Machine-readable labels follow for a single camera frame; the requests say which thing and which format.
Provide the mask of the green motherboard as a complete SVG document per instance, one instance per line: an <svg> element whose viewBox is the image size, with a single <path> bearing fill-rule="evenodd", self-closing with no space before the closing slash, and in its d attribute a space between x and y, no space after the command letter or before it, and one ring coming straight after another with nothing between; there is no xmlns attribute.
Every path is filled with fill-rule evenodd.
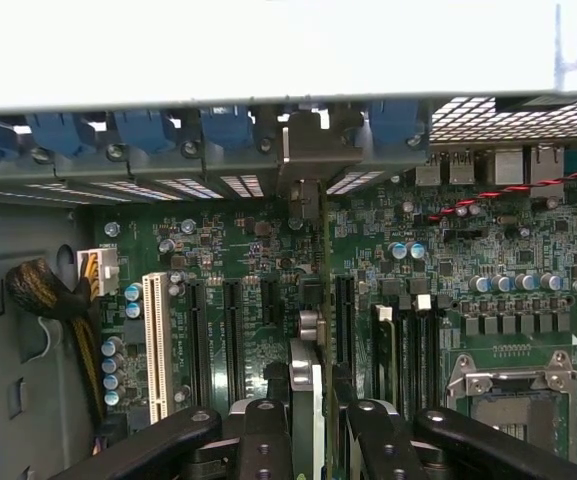
<svg viewBox="0 0 577 480"><path fill-rule="evenodd" d="M100 304L102 397L131 432L150 422L142 277L166 272L172 333L173 412L196 405L190 383L186 288L204 282L211 361L211 404L229 403L223 282L243 293L245 398L267 389L264 368L285 363L299 315L320 300L312 228L289 219L280 200L182 201L169 192L94 211L101 247L117 256L119 288ZM572 352L577 370L577 173L552 186L479 184L435 187L386 182L361 191L349 183L328 198L333 348L337 362L335 277L355 282L356 392L374 394L373 306L407 300L410 415L416 408L414 302L438 296L442 398L458 353L487 361L508 352L540 360ZM262 321L261 279L277 275L282 316Z"/></svg>

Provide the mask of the black and silver PC case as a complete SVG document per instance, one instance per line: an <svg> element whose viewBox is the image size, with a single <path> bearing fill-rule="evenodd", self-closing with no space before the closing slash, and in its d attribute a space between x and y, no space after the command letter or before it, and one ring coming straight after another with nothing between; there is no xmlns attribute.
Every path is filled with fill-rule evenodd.
<svg viewBox="0 0 577 480"><path fill-rule="evenodd" d="M50 477L129 438L127 418L102 397L100 304L119 288L117 256L100 246L94 211L169 192L182 201L277 199L283 130L291 114L319 114L320 128L341 137L358 158L332 188L361 191L386 182L413 182L432 153L448 181L452 152L471 152L475 182L495 188L497 150L521 150L530 183L531 151L577 149L577 97L457 96L420 102L422 143L377 147L367 108L379 100L315 103L210 102L134 107L165 112L177 132L174 149L148 154L125 144L114 112L80 113L96 131L96 151L67 157L37 145L25 116L0 115L18 136L19 156L0 161L0 480ZM253 123L251 147L224 150L204 139L200 110L242 105Z"/></svg>

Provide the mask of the CPU socket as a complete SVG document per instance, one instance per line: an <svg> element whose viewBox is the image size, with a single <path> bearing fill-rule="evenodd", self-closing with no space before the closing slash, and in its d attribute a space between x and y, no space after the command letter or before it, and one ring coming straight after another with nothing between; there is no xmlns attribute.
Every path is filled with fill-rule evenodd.
<svg viewBox="0 0 577 480"><path fill-rule="evenodd" d="M540 360L458 353L445 406L577 464L577 379L571 351Z"/></svg>

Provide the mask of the black RAM slot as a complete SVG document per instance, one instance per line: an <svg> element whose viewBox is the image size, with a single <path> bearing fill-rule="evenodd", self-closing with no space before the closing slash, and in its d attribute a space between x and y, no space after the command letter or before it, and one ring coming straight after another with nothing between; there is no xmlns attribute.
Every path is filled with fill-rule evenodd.
<svg viewBox="0 0 577 480"><path fill-rule="evenodd" d="M410 415L407 300L398 297L396 302L396 353L397 353L397 410L404 420Z"/></svg>
<svg viewBox="0 0 577 480"><path fill-rule="evenodd" d="M396 373L394 366L394 324L392 308L382 304L373 306L374 333L374 394L391 404L396 402Z"/></svg>
<svg viewBox="0 0 577 480"><path fill-rule="evenodd" d="M427 400L427 320L432 308L430 294L419 294L414 302L414 346L415 346L415 386L416 408L421 409Z"/></svg>
<svg viewBox="0 0 577 480"><path fill-rule="evenodd" d="M432 309L428 319L428 405L436 407L442 398L442 371L440 337L442 310L439 308L438 296L432 297Z"/></svg>

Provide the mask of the white expansion slot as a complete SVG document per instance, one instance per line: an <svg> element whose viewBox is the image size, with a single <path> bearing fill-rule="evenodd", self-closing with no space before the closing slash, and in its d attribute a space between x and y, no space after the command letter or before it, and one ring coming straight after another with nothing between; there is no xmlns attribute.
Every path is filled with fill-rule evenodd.
<svg viewBox="0 0 577 480"><path fill-rule="evenodd" d="M166 272L142 277L150 422L173 412L172 333Z"/></svg>

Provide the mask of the short black expansion slot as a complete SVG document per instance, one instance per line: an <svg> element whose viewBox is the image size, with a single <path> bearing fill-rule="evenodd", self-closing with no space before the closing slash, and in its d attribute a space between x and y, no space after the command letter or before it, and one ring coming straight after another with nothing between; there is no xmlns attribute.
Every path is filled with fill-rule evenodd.
<svg viewBox="0 0 577 480"><path fill-rule="evenodd" d="M277 326L281 321L282 302L280 283L277 275L261 279L262 321L265 325Z"/></svg>

